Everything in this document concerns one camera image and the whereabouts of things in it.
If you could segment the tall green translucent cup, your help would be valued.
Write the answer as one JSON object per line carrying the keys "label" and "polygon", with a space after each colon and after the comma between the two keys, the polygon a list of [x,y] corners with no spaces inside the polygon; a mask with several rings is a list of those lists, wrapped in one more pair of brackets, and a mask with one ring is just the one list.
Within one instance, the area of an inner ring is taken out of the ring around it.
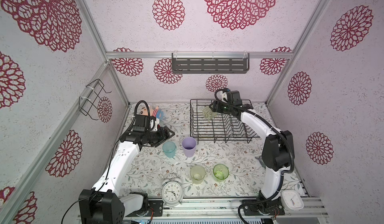
{"label": "tall green translucent cup", "polygon": [[210,108],[209,106],[206,106],[206,107],[204,107],[203,110],[202,110],[202,115],[203,115],[203,117],[205,118],[205,120],[210,121],[210,120],[212,120],[213,118],[215,118],[215,117],[218,115],[218,113],[212,111],[211,108]]}

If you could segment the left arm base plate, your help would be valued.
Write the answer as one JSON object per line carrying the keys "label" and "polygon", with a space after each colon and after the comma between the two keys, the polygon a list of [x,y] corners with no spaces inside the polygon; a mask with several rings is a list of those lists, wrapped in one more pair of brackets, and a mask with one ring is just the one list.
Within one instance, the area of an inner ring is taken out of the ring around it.
{"label": "left arm base plate", "polygon": [[149,199],[144,201],[140,210],[135,211],[127,217],[161,217],[163,215],[164,202],[162,199]]}

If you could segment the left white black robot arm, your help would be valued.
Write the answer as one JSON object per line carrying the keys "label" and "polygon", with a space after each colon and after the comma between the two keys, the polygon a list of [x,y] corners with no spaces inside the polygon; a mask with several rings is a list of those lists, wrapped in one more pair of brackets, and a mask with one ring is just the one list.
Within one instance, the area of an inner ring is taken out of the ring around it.
{"label": "left white black robot arm", "polygon": [[146,193],[133,192],[121,196],[123,177],[143,148],[156,148],[175,135],[151,113],[140,114],[138,108],[149,105],[137,102],[128,128],[114,144],[107,169],[91,189],[84,189],[76,204],[83,224],[121,224],[124,217],[134,214],[153,215]]}

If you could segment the teal translucent cup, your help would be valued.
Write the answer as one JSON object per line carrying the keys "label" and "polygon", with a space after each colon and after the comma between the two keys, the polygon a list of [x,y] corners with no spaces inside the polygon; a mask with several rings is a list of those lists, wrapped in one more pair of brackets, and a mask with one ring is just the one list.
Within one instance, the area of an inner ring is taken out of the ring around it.
{"label": "teal translucent cup", "polygon": [[177,146],[174,142],[165,142],[163,145],[163,152],[168,158],[173,158],[176,154]]}

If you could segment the pale yellow-green cup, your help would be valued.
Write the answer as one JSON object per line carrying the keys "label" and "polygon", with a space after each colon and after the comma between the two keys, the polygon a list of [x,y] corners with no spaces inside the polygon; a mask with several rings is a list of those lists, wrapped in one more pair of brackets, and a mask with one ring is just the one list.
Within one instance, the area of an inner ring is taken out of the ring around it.
{"label": "pale yellow-green cup", "polygon": [[191,167],[190,175],[192,178],[192,182],[196,185],[199,185],[203,182],[206,176],[205,168],[200,165],[195,165]]}

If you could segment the purple plastic cup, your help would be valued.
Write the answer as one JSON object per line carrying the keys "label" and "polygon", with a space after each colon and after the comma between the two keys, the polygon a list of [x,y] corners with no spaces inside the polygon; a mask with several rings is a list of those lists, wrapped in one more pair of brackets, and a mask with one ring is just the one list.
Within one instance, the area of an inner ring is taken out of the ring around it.
{"label": "purple plastic cup", "polygon": [[182,147],[186,157],[190,158],[195,154],[197,141],[193,137],[185,137],[182,141]]}

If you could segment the black wire dish rack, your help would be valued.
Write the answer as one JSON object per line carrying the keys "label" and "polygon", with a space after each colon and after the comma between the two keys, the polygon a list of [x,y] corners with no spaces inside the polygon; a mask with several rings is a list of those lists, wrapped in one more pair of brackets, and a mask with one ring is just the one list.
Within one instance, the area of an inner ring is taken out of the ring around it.
{"label": "black wire dish rack", "polygon": [[255,131],[243,124],[237,118],[228,114],[217,114],[208,120],[203,115],[213,100],[191,99],[190,100],[190,136],[199,141],[242,141],[251,142],[259,138]]}

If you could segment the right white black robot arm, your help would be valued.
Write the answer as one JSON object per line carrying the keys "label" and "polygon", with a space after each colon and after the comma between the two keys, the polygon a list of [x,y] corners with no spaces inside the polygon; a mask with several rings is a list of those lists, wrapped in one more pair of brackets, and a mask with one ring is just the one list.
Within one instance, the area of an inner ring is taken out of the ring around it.
{"label": "right white black robot arm", "polygon": [[253,109],[246,105],[234,106],[215,100],[209,108],[214,113],[228,114],[250,127],[264,141],[262,160],[266,165],[265,182],[259,200],[249,205],[260,205],[274,200],[283,186],[284,175],[295,169],[293,136],[289,131],[281,131],[272,126]]}

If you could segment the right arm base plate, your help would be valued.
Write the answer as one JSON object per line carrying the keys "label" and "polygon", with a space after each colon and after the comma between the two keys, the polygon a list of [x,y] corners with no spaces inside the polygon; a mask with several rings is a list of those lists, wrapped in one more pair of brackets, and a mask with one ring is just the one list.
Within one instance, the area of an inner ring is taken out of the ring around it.
{"label": "right arm base plate", "polygon": [[264,202],[257,205],[249,205],[249,203],[256,202],[257,200],[242,200],[244,212],[246,216],[284,216],[285,210],[281,198],[272,201]]}

